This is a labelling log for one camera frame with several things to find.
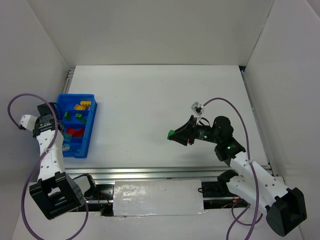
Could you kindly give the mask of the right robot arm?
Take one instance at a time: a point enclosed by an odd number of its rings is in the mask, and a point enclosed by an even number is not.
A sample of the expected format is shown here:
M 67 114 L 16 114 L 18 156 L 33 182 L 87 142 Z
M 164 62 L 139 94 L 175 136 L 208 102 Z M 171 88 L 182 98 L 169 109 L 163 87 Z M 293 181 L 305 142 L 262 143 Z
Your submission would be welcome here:
M 212 126 L 198 124 L 197 120 L 190 116 L 183 126 L 170 130 L 167 138 L 184 146 L 195 140 L 214 143 L 217 158 L 231 168 L 217 178 L 222 192 L 258 207 L 270 228 L 281 237 L 307 219 L 303 193 L 296 187 L 290 189 L 249 159 L 245 148 L 233 137 L 234 129 L 227 117 L 216 117 Z

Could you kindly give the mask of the red square lego brick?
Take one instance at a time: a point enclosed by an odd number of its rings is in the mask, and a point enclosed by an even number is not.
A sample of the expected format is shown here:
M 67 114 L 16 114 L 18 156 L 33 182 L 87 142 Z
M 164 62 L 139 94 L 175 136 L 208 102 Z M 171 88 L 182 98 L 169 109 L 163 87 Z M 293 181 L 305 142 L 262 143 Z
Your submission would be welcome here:
M 82 138 L 84 136 L 85 133 L 85 128 L 80 128 L 79 130 L 77 130 L 77 132 L 75 133 L 75 137 L 76 138 Z

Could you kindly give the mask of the small teal lego brick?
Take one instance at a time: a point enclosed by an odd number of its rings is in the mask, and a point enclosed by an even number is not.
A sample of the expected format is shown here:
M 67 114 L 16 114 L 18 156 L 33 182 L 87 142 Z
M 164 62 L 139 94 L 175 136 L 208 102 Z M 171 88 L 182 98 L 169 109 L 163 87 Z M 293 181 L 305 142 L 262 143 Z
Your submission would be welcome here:
M 70 142 L 71 141 L 71 139 L 72 139 L 72 135 L 71 134 L 68 134 L 68 133 L 64 133 L 63 134 L 63 140 L 65 141 L 65 142 Z

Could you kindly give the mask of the yellow studded lego plate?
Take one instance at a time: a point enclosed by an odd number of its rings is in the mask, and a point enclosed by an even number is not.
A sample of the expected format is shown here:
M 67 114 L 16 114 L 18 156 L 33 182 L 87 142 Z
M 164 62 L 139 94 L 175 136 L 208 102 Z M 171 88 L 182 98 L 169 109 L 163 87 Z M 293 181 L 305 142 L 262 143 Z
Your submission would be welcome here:
M 76 104 L 76 105 L 73 107 L 73 109 L 76 110 L 76 111 L 88 111 L 90 108 L 89 108 L 89 107 L 86 107 L 86 106 L 82 106 L 82 105 Z

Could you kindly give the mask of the green sloped lego brick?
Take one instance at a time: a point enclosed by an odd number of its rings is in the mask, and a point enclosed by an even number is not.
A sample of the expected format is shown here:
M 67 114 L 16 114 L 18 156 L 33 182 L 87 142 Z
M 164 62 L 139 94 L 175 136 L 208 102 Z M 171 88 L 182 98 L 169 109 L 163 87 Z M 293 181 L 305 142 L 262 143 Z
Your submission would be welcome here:
M 170 140 L 171 136 L 174 135 L 174 134 L 175 134 L 175 131 L 171 129 L 167 134 L 167 139 Z

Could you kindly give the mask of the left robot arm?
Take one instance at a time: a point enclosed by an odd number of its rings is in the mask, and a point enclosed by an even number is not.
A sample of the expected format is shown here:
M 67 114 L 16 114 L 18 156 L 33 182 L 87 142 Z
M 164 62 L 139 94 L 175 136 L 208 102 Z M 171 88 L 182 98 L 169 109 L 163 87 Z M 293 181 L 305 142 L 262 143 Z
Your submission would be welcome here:
M 65 171 L 61 125 L 55 125 L 57 111 L 54 103 L 37 106 L 39 117 L 32 130 L 41 154 L 37 183 L 29 187 L 29 194 L 48 220 L 71 212 L 92 198 L 96 184 L 88 173 L 72 179 Z

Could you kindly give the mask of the teal rounded lego brick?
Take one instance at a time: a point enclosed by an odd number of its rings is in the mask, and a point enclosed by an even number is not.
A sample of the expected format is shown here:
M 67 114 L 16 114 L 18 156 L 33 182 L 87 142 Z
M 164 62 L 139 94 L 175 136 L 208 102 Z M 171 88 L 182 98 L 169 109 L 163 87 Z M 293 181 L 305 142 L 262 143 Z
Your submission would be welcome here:
M 63 152 L 68 152 L 71 150 L 71 146 L 69 144 L 63 144 L 62 145 L 62 151 Z

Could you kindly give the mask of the long yellow lego brick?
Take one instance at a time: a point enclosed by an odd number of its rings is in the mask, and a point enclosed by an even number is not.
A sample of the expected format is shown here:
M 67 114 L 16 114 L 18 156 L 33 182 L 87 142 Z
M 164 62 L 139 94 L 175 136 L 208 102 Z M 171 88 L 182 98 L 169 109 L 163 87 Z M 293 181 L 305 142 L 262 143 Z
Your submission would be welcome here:
M 90 107 L 91 106 L 91 101 L 81 101 L 80 102 L 80 105 L 82 106 L 82 107 L 86 107 L 86 108 L 88 108 L 88 107 Z

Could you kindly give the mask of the red rounded lego brick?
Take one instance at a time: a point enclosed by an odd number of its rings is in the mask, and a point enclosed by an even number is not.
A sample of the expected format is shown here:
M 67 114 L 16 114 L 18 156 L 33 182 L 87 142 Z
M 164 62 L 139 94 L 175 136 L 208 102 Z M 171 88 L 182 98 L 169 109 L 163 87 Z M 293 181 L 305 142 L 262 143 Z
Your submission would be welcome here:
M 65 132 L 66 132 L 67 134 L 69 134 L 69 135 L 74 136 L 74 135 L 77 134 L 78 131 L 75 130 L 74 128 L 68 127 L 68 128 L 65 130 Z

